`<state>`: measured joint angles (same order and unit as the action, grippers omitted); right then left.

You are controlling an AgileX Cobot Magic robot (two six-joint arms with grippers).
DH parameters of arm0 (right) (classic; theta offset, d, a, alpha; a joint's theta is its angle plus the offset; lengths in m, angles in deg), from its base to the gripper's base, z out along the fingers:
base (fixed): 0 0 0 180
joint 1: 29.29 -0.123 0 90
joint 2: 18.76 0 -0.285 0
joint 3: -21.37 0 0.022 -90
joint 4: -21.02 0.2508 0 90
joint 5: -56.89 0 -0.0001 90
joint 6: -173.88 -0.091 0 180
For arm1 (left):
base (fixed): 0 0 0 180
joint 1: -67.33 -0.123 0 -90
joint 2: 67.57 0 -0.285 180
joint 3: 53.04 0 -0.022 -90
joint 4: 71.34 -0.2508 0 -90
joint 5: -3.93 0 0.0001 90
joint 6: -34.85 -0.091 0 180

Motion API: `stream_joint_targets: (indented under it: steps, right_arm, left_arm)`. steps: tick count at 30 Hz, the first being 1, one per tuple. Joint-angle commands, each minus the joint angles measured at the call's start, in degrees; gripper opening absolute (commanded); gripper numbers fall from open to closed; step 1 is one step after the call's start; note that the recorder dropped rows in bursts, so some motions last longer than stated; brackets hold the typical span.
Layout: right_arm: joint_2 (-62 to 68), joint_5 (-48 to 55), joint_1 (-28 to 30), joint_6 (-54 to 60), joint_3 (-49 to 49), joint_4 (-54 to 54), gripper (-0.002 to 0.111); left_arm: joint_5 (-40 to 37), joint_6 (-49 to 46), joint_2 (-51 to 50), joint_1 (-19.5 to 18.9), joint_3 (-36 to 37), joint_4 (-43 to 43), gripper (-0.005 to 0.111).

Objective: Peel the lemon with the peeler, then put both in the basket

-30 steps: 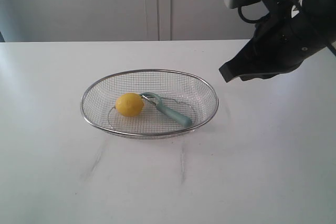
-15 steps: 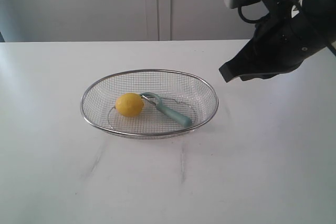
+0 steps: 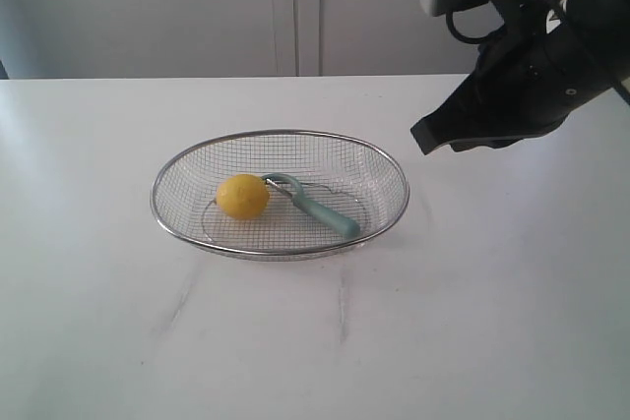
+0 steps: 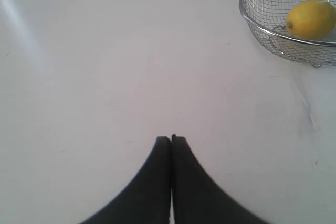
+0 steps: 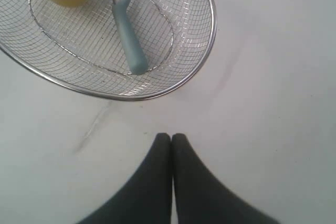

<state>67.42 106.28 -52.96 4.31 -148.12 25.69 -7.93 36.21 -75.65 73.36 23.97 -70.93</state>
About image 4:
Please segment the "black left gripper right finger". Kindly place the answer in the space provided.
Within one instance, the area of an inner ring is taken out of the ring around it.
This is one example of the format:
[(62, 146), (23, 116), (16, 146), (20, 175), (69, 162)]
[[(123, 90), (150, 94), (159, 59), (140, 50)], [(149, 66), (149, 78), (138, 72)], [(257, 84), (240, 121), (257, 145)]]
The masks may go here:
[(266, 223), (227, 195), (177, 135), (171, 140), (171, 186), (175, 223)]

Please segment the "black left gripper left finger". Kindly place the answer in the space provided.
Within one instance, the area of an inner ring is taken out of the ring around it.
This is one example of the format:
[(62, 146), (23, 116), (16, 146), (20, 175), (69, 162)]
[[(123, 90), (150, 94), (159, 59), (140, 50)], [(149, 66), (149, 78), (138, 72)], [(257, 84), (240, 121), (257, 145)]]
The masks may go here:
[(169, 223), (171, 141), (157, 137), (145, 163), (112, 201), (84, 223)]

